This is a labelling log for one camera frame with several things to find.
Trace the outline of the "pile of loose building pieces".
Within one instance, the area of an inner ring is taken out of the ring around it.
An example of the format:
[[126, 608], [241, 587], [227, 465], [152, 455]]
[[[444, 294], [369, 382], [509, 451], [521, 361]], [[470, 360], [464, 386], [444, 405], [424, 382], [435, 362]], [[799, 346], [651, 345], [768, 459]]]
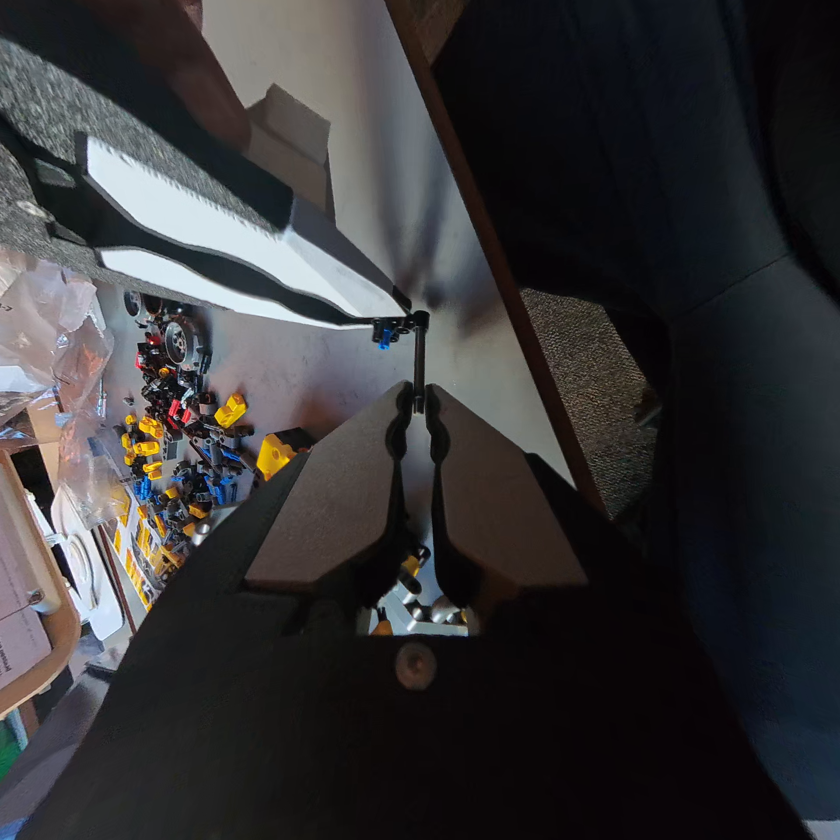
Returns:
[[[248, 404], [242, 393], [220, 400], [209, 388], [211, 344], [189, 305], [136, 290], [126, 290], [122, 302], [143, 334], [133, 361], [142, 379], [140, 398], [126, 395], [127, 412], [113, 427], [129, 471], [128, 488], [141, 500], [179, 490], [196, 521], [193, 551], [202, 527], [210, 528], [266, 482], [256, 470], [259, 449], [251, 440], [254, 428], [245, 422]], [[180, 369], [165, 353], [165, 325], [178, 316], [191, 319], [203, 336], [199, 371]]]

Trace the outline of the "person's black jacket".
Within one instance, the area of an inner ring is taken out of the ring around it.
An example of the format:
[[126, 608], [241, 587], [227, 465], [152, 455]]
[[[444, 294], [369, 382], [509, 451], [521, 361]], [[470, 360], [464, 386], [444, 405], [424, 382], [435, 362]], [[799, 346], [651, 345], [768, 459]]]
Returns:
[[750, 2], [469, 2], [434, 74], [519, 287], [663, 320], [826, 291], [772, 194]]

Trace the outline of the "person's grey trousers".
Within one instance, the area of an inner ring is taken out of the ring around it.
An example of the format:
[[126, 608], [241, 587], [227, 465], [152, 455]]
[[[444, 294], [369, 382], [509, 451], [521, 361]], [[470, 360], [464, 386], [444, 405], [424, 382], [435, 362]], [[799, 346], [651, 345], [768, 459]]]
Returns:
[[838, 307], [781, 259], [674, 322], [676, 547], [764, 768], [838, 820]]

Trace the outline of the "grey desk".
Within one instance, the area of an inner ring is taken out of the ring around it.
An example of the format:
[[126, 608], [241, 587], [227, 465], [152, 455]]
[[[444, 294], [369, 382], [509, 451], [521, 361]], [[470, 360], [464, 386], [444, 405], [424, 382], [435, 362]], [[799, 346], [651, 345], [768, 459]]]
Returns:
[[[436, 267], [427, 385], [438, 385], [526, 454], [554, 515], [576, 487], [564, 405], [458, 139], [441, 141], [393, 2], [210, 4], [234, 78], [326, 94], [338, 230], [412, 303], [410, 268]], [[283, 24], [290, 31], [282, 32]], [[2, 2], [3, 36], [73, 36], [134, 48], [81, 2]], [[182, 101], [175, 95], [181, 105]], [[423, 602], [446, 596], [434, 559], [434, 462], [426, 417], [406, 429], [405, 547], [432, 556]], [[589, 584], [455, 604], [467, 637], [371, 636], [386, 594], [336, 573], [314, 593], [249, 588], [245, 575], [303, 465], [216, 525], [143, 620], [88, 734], [21, 838], [562, 838], [586, 814], [584, 677], [564, 641]], [[573, 549], [578, 560], [578, 553]]]

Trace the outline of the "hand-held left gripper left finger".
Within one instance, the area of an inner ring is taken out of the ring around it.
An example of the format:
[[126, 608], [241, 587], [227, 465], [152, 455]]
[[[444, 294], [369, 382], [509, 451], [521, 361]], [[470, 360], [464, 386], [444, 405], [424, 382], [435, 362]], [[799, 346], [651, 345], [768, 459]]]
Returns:
[[402, 460], [413, 385], [399, 381], [305, 455], [248, 568], [249, 588], [314, 593], [336, 573], [384, 594], [405, 547]]

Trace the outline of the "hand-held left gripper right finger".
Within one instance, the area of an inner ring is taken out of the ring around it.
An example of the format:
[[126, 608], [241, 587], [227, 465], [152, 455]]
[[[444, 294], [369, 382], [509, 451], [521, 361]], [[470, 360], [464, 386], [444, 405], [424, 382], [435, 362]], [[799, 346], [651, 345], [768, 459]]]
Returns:
[[455, 604], [584, 587], [587, 575], [525, 452], [438, 385], [425, 417], [434, 462], [437, 581]]

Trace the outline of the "white flat stand base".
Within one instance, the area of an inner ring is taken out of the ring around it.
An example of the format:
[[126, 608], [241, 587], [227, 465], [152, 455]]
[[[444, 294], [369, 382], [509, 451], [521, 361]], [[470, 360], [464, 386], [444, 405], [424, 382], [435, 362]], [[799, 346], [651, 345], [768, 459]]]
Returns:
[[81, 622], [105, 644], [125, 624], [123, 606], [109, 564], [64, 487], [56, 491], [50, 516], [58, 538], [56, 546], [66, 566], [64, 577], [70, 599]]

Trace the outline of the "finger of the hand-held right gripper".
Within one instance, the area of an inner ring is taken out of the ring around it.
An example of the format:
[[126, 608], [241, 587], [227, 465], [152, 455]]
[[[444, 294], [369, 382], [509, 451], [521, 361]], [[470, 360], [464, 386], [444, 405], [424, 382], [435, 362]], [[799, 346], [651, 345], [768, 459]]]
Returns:
[[324, 329], [358, 329], [361, 323], [334, 304], [326, 280], [284, 247], [258, 248], [255, 264], [231, 255], [176, 247], [179, 261], [140, 247], [96, 247], [103, 267], [149, 283], [172, 298], [246, 316]]
[[85, 186], [106, 205], [96, 247], [140, 247], [179, 261], [176, 247], [225, 254], [251, 264], [259, 248], [284, 247], [327, 281], [334, 304], [352, 319], [400, 318], [411, 301], [321, 210], [290, 195], [284, 226], [267, 229], [87, 133], [76, 134]]

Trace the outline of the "yellow grey brick vehicle model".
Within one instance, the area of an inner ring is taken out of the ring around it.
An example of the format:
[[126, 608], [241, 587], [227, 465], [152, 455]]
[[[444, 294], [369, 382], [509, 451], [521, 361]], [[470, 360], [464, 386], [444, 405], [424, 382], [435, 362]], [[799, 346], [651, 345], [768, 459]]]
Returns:
[[[299, 427], [268, 434], [259, 447], [256, 470], [268, 481], [313, 446], [313, 437]], [[423, 601], [423, 584], [431, 581], [424, 567], [431, 556], [429, 548], [410, 534], [393, 587], [371, 610], [369, 635], [468, 636], [466, 613], [446, 596], [428, 604]]]

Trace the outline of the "black connector piece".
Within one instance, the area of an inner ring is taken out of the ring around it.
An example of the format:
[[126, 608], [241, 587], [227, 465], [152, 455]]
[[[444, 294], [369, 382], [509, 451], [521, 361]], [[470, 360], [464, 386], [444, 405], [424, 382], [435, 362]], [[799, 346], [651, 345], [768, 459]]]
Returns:
[[371, 322], [371, 340], [379, 350], [389, 350], [404, 335], [425, 335], [428, 325], [426, 310], [416, 310], [400, 318], [376, 318]]

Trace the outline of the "person's right hand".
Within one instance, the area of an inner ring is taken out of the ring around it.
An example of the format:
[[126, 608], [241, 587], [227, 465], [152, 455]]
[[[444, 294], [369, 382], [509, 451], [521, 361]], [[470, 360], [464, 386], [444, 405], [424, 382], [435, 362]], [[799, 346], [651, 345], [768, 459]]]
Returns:
[[81, 5], [134, 48], [207, 132], [238, 152], [247, 150], [249, 116], [205, 41], [202, 2], [85, 1]]

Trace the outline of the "crumpled clear plastic bag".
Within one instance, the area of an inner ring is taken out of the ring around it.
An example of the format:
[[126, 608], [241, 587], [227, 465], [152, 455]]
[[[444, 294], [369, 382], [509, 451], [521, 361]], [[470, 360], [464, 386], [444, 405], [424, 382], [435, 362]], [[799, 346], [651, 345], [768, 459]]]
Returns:
[[93, 310], [97, 290], [83, 275], [2, 249], [1, 418], [7, 423], [58, 384], [70, 341]]

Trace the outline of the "yellow black sticker sheet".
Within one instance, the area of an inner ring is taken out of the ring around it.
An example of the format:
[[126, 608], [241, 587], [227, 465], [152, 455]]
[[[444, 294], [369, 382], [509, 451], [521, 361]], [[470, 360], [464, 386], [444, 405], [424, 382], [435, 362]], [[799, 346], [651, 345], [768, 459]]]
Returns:
[[179, 490], [141, 500], [126, 487], [113, 498], [112, 548], [143, 608], [149, 612], [191, 553], [196, 521]]

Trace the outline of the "large black toy wheel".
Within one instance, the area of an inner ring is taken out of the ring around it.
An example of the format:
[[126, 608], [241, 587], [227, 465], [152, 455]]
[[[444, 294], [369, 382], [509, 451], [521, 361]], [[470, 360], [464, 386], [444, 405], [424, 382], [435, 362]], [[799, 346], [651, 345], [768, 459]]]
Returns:
[[205, 356], [201, 332], [189, 318], [178, 316], [166, 323], [163, 333], [164, 350], [178, 368], [199, 371]]

